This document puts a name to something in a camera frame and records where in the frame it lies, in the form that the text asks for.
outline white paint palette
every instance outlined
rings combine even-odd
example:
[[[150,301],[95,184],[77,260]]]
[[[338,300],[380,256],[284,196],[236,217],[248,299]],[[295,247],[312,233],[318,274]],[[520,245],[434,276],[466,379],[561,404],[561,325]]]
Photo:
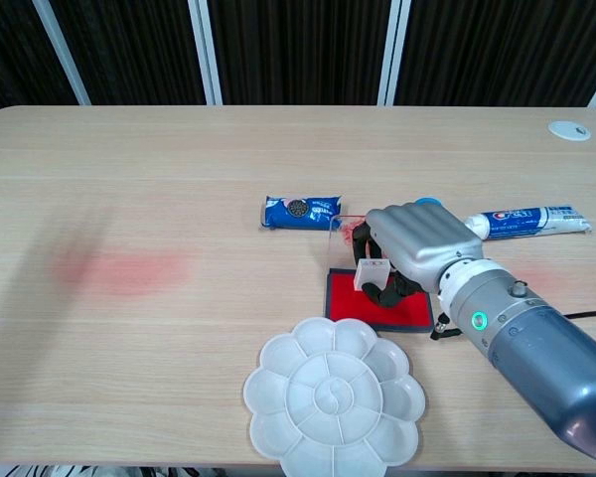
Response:
[[[309,318],[263,347],[247,379],[249,436],[289,477],[379,477],[417,450],[424,392],[366,323]]]

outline blue snack wrapper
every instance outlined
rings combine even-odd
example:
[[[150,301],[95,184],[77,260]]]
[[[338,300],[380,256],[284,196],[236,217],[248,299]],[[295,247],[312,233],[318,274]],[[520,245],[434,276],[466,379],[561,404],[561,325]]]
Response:
[[[270,229],[312,229],[327,231],[331,219],[340,214],[340,196],[292,199],[269,197],[262,225]]]

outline robotic hand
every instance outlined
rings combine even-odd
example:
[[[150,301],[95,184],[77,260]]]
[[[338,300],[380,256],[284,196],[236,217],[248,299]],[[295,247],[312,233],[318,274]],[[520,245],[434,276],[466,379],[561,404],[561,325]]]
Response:
[[[367,214],[373,249],[439,295],[444,313],[549,427],[596,459],[596,342],[484,259],[481,240],[437,204]]]

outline wooden table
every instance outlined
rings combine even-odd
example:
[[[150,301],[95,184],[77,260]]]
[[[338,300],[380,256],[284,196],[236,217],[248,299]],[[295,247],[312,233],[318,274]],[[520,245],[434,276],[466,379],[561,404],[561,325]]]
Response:
[[[571,203],[593,234],[486,253],[561,311],[596,309],[595,109],[3,109],[0,462],[269,463],[242,385],[269,337],[322,312],[328,234],[261,230],[266,194],[343,194],[349,214]],[[465,338],[382,336],[428,396],[409,467],[596,471]]]

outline red smudge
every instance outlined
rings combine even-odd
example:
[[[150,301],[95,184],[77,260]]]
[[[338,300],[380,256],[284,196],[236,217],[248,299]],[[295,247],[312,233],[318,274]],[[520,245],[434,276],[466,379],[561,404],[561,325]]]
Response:
[[[340,227],[340,233],[342,234],[342,237],[345,240],[345,243],[347,245],[349,245],[349,246],[352,245],[352,243],[354,241],[354,229],[357,226],[361,225],[364,221],[365,221],[364,218],[357,219],[356,221],[349,222],[347,224],[343,224]]]
[[[64,285],[114,296],[142,296],[181,284],[188,278],[189,256],[174,252],[67,253],[53,274]]]

